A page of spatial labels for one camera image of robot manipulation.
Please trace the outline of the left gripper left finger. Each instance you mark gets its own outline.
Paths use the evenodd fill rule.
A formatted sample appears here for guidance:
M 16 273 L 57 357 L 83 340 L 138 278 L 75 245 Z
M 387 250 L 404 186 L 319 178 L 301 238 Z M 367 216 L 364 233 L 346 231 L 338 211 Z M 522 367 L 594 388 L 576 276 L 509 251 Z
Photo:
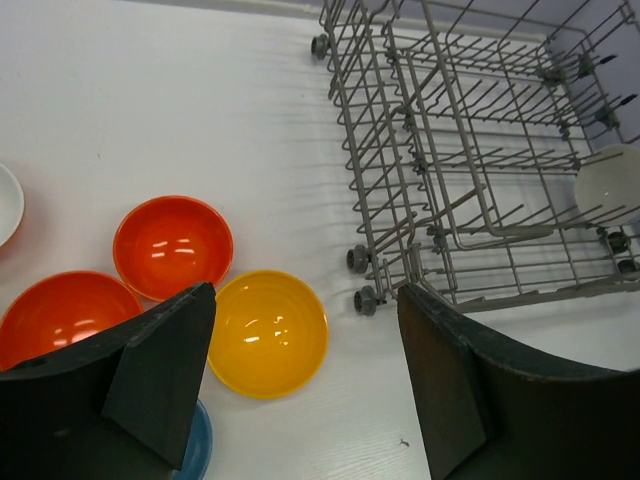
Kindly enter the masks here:
M 196 283 L 1 374 L 4 479 L 169 479 L 183 466 L 216 315 Z

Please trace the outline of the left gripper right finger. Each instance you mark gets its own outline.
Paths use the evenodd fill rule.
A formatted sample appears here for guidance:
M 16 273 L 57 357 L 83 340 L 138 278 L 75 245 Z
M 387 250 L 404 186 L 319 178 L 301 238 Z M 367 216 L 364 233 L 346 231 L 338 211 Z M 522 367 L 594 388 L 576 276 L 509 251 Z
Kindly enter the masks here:
M 397 315 L 434 479 L 635 479 L 639 374 L 516 341 L 408 284 Z

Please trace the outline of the white round bowl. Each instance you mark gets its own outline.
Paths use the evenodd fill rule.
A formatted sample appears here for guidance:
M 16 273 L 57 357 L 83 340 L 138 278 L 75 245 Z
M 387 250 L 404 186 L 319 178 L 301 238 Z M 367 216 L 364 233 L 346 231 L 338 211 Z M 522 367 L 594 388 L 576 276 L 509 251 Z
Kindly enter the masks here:
M 591 224 L 626 226 L 639 221 L 639 148 L 609 145 L 586 158 L 574 184 L 578 210 Z

